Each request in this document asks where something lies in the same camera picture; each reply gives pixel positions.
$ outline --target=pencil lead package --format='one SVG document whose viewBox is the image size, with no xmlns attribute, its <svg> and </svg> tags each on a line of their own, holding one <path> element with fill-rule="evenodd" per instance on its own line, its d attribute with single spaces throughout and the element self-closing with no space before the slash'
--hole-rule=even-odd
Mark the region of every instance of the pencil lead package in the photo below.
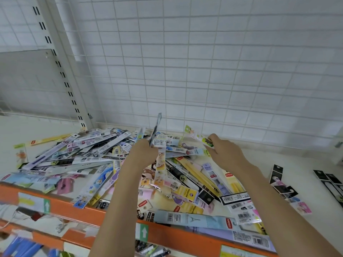
<svg viewBox="0 0 343 257">
<path fill-rule="evenodd" d="M 185 133 L 187 133 L 189 137 L 192 137 L 198 141 L 201 141 L 207 146 L 213 147 L 213 143 L 209 138 L 202 136 L 200 133 L 198 133 L 197 131 L 189 127 L 188 125 L 186 125 L 185 127 Z"/>
</svg>

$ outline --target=white shelf surface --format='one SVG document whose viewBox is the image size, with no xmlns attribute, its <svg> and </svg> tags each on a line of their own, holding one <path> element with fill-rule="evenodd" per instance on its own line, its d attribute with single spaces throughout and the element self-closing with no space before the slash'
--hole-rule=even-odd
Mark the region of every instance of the white shelf surface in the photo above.
<svg viewBox="0 0 343 257">
<path fill-rule="evenodd" d="M 78 131 L 78 127 L 72 125 L 0 116 L 0 133 L 2 136 L 0 176 L 15 170 L 15 154 L 12 147 L 14 144 L 75 131 Z M 284 167 L 283 181 L 285 184 L 291 185 L 300 194 L 300 198 L 307 203 L 313 212 L 311 216 L 306 217 L 306 220 L 343 253 L 343 245 L 341 244 L 343 209 L 312 172 L 313 169 L 323 170 L 327 173 L 333 173 L 343 180 L 342 169 L 324 160 L 249 149 L 244 149 L 243 152 L 246 158 L 258 166 L 266 177 L 270 174 L 273 164 Z M 87 180 L 87 178 L 76 179 L 74 191 L 65 196 L 74 198 Z M 230 213 L 220 203 L 216 202 L 212 215 L 230 216 Z"/>
</svg>

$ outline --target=red logo label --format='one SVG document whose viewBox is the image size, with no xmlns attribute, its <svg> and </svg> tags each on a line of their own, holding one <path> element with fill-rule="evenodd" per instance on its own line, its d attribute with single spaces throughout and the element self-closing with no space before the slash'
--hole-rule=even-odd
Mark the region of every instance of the red logo label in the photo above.
<svg viewBox="0 0 343 257">
<path fill-rule="evenodd" d="M 138 207 L 142 207 L 142 206 L 144 206 L 146 203 L 148 203 L 148 201 L 144 200 L 142 203 L 140 203 L 140 204 L 138 205 Z"/>
<path fill-rule="evenodd" d="M 6 175 L 5 177 L 3 177 L 3 178 L 1 179 L 1 181 L 5 180 L 5 179 L 8 178 L 9 176 L 11 176 L 11 174 L 8 174 L 8 175 Z"/>
<path fill-rule="evenodd" d="M 225 218 L 226 219 L 226 225 L 229 229 L 232 229 L 232 224 L 231 224 L 231 220 L 229 218 Z"/>
</svg>

